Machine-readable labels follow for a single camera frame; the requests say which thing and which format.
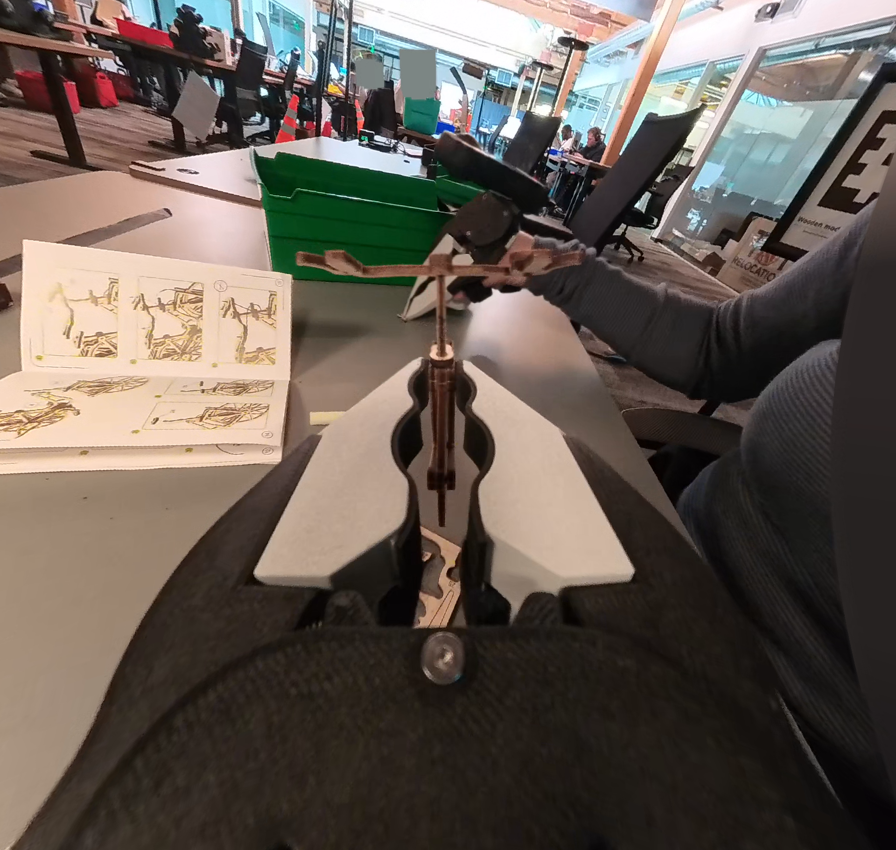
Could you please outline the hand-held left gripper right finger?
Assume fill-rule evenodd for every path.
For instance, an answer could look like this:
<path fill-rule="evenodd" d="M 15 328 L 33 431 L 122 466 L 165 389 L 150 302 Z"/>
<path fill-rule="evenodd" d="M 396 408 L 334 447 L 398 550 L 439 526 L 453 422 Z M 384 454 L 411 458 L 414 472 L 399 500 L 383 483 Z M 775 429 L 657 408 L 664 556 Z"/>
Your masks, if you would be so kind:
<path fill-rule="evenodd" d="M 462 545 L 466 622 L 512 622 L 536 594 L 629 583 L 633 563 L 582 469 L 590 450 L 473 363 L 456 380 L 476 468 Z"/>

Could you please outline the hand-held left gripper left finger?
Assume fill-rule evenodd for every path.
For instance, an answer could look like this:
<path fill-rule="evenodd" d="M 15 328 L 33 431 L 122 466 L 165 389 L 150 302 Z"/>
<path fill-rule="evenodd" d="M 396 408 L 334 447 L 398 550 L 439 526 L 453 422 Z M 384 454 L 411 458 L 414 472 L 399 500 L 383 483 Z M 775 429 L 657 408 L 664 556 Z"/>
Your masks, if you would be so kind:
<path fill-rule="evenodd" d="M 317 444 L 253 575 L 264 585 L 418 590 L 418 494 L 409 463 L 422 447 L 413 359 L 316 437 Z"/>

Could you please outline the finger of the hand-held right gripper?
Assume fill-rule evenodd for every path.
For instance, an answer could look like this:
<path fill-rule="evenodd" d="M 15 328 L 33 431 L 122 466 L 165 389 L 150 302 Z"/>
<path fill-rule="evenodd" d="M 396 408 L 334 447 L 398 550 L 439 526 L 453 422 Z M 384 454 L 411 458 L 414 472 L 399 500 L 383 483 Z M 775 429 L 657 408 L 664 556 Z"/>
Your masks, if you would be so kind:
<path fill-rule="evenodd" d="M 445 235 L 434 246 L 427 256 L 426 265 L 430 264 L 435 253 L 450 253 L 451 263 L 455 267 L 467 267 L 474 264 L 473 257 L 465 251 L 459 242 L 451 235 Z M 466 311 L 471 306 L 471 300 L 463 289 L 463 279 L 454 274 L 445 279 L 446 308 L 451 311 Z M 418 276 L 413 284 L 407 302 L 399 315 L 403 322 L 410 322 L 423 318 L 435 312 L 437 307 L 437 288 L 435 277 L 428 274 Z"/>

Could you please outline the wooden handlebar part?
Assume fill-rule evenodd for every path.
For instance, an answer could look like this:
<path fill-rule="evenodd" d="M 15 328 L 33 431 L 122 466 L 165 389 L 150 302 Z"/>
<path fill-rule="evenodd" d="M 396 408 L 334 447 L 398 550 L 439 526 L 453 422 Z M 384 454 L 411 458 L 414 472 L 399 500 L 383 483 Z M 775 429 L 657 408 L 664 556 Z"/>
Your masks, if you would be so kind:
<path fill-rule="evenodd" d="M 494 285 L 525 284 L 532 276 L 547 274 L 580 264 L 584 250 L 566 244 L 562 248 L 537 247 L 525 233 L 518 234 L 507 251 L 496 263 L 477 263 L 455 267 L 450 253 L 435 253 L 430 265 L 442 269 L 435 276 L 437 304 L 435 309 L 435 340 L 428 356 L 428 399 L 431 414 L 433 446 L 427 470 L 427 486 L 437 498 L 439 526 L 445 526 L 446 497 L 455 489 L 454 467 L 454 408 L 456 403 L 457 366 L 454 347 L 447 329 L 445 279 L 458 275 Z"/>

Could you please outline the white instruction booklet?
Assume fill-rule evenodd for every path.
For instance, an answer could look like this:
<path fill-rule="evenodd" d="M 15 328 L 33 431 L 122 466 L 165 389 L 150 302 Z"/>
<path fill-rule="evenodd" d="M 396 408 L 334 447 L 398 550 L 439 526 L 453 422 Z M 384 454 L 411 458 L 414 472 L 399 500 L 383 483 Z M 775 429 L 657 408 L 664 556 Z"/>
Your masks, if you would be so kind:
<path fill-rule="evenodd" d="M 276 464 L 287 274 L 26 240 L 3 475 Z"/>

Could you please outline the person's right forearm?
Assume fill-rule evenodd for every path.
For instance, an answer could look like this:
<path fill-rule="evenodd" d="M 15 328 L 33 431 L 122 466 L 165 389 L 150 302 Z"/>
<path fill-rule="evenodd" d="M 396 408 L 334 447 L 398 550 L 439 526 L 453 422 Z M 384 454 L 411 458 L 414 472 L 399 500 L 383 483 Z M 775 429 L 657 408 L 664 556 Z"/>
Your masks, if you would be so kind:
<path fill-rule="evenodd" d="M 768 284 L 724 302 L 649 284 L 593 249 L 527 288 L 650 379 L 691 398 L 740 403 L 815 346 L 839 340 L 877 204 Z"/>

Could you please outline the wooden parts sheet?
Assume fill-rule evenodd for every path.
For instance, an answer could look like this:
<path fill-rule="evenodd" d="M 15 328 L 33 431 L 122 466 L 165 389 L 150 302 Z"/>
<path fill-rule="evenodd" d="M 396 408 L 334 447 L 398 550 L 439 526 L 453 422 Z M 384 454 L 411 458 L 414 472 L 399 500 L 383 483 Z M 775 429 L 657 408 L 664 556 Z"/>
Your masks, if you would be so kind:
<path fill-rule="evenodd" d="M 454 620 L 461 599 L 458 557 L 462 548 L 426 527 L 420 532 L 423 571 L 413 626 L 442 629 Z"/>

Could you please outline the black office chair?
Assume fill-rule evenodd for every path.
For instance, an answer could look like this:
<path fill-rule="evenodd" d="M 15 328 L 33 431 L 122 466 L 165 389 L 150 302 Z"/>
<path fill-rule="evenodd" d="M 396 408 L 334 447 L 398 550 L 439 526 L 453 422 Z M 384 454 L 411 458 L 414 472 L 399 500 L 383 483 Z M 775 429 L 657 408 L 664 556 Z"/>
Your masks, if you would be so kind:
<path fill-rule="evenodd" d="M 525 112 L 520 127 L 504 151 L 503 163 L 532 175 L 552 147 L 561 123 L 560 117 Z"/>
<path fill-rule="evenodd" d="M 648 113 L 616 163 L 599 176 L 588 195 L 581 194 L 580 204 L 570 212 L 573 237 L 596 251 L 611 245 L 624 248 L 630 260 L 643 260 L 644 252 L 627 237 L 627 230 L 654 226 L 656 221 L 636 205 L 652 192 L 704 110 L 698 105 L 671 115 Z"/>

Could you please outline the printed cardboard box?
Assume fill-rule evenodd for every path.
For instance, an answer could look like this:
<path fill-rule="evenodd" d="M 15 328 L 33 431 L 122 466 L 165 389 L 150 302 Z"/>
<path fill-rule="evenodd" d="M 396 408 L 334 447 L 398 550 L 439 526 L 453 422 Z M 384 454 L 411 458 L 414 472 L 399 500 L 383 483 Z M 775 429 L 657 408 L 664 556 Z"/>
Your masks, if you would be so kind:
<path fill-rule="evenodd" d="M 776 225 L 777 221 L 773 219 L 753 218 L 741 238 L 729 241 L 724 248 L 725 261 L 717 279 L 740 294 L 765 286 L 778 277 L 784 260 L 763 251 L 763 245 Z"/>

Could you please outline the grey board panel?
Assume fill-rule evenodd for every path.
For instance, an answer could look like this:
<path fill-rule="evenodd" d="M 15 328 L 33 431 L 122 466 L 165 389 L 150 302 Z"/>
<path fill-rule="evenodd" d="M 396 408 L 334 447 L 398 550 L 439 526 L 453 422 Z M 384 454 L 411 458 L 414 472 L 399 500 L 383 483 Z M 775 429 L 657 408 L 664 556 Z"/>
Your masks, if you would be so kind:
<path fill-rule="evenodd" d="M 204 143 L 216 123 L 220 102 L 220 95 L 208 81 L 197 72 L 190 71 L 171 118 L 175 126 L 185 130 L 185 134 Z"/>

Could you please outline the white printed sign board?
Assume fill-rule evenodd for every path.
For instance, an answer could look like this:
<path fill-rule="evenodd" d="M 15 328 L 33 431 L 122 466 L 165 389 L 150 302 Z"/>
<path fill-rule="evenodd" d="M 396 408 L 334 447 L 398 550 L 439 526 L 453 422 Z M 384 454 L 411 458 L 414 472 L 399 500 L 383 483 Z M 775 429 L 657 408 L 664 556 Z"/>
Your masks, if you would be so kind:
<path fill-rule="evenodd" d="M 873 203 L 895 153 L 895 65 L 883 65 L 765 240 L 762 251 L 798 261 Z"/>

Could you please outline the red storage bin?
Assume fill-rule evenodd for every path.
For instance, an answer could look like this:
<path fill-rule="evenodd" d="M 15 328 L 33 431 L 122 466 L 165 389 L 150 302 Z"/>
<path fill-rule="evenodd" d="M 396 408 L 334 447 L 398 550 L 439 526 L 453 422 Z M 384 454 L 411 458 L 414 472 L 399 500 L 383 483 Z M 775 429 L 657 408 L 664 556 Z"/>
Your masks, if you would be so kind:
<path fill-rule="evenodd" d="M 129 42 L 137 42 L 142 45 L 150 45 L 152 47 L 174 49 L 173 40 L 167 31 L 156 29 L 154 27 L 146 27 L 132 20 L 118 18 L 116 19 L 118 35 Z"/>
<path fill-rule="evenodd" d="M 118 94 L 108 75 L 91 65 L 78 67 L 73 73 L 76 92 L 82 107 L 96 109 L 117 108 Z"/>
<path fill-rule="evenodd" d="M 49 88 L 42 73 L 31 70 L 17 70 L 14 72 L 15 82 L 21 93 L 24 106 L 34 112 L 53 113 L 53 103 L 50 98 Z M 67 96 L 72 113 L 77 115 L 81 111 L 81 102 L 76 89 L 76 84 L 65 79 L 63 89 Z"/>

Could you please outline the long brown table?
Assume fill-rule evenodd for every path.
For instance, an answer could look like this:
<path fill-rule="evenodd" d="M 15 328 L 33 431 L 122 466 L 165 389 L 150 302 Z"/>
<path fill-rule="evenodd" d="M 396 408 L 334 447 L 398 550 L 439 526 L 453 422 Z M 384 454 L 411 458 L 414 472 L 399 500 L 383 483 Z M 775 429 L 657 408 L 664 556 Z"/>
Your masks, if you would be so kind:
<path fill-rule="evenodd" d="M 56 119 L 65 149 L 65 155 L 40 149 L 30 150 L 29 155 L 37 160 L 86 172 L 102 171 L 100 167 L 90 164 L 85 155 L 73 110 L 65 91 L 62 63 L 73 59 L 113 60 L 114 54 L 111 51 L 97 49 L 86 44 L 25 35 L 7 29 L 1 31 L 1 43 L 5 47 L 31 50 L 37 53 L 41 74 L 49 93 L 51 113 Z"/>

